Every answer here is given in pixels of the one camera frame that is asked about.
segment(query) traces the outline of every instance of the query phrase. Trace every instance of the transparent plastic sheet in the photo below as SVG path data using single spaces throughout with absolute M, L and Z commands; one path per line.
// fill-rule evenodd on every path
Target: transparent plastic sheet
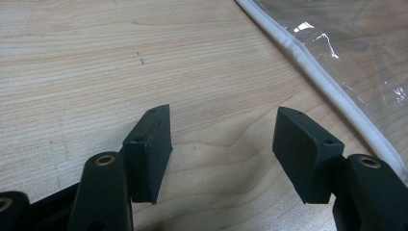
M 237 2 L 407 183 L 408 1 Z

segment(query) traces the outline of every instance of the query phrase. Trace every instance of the wooden surface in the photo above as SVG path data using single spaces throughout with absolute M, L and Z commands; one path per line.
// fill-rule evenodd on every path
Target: wooden surface
M 0 2 L 0 191 L 76 183 L 141 115 L 170 104 L 174 151 L 137 230 L 334 230 L 271 152 L 280 105 L 370 153 L 234 1 Z

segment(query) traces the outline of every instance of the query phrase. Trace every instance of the light wood tabletop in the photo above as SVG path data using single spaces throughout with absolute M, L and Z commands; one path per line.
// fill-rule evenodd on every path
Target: light wood tabletop
M 163 104 L 174 150 L 136 230 L 335 230 L 333 203 L 303 205 L 271 151 L 279 106 L 372 154 L 234 1 L 0 2 L 1 192 L 78 182 Z

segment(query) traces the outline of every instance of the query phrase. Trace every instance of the black plastic part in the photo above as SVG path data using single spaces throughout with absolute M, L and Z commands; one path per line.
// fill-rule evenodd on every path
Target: black plastic part
M 89 158 L 67 230 L 130 231 L 133 230 L 131 215 L 122 155 L 105 152 Z
M 29 227 L 30 203 L 23 192 L 0 193 L 0 231 L 19 231 Z
M 272 150 L 304 203 L 328 203 L 327 181 L 342 158 L 341 141 L 302 112 L 279 107 Z
M 408 189 L 387 163 L 368 155 L 351 155 L 344 180 L 360 215 L 358 230 L 408 230 Z
M 172 151 L 168 105 L 147 111 L 123 142 L 133 202 L 157 202 Z
M 33 231 L 65 230 L 72 211 L 78 184 L 56 192 L 31 205 Z

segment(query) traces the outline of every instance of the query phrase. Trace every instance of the clear plastic bag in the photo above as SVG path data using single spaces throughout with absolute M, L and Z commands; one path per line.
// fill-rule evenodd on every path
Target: clear plastic bag
M 408 2 L 405 0 L 252 2 L 251 4 L 255 4 L 307 48 L 317 64 L 388 140 L 392 145 L 388 149 L 394 147 L 399 153 L 400 158 L 398 157 L 399 160 L 396 161 L 406 167 Z M 375 145 L 375 139 L 369 143 Z

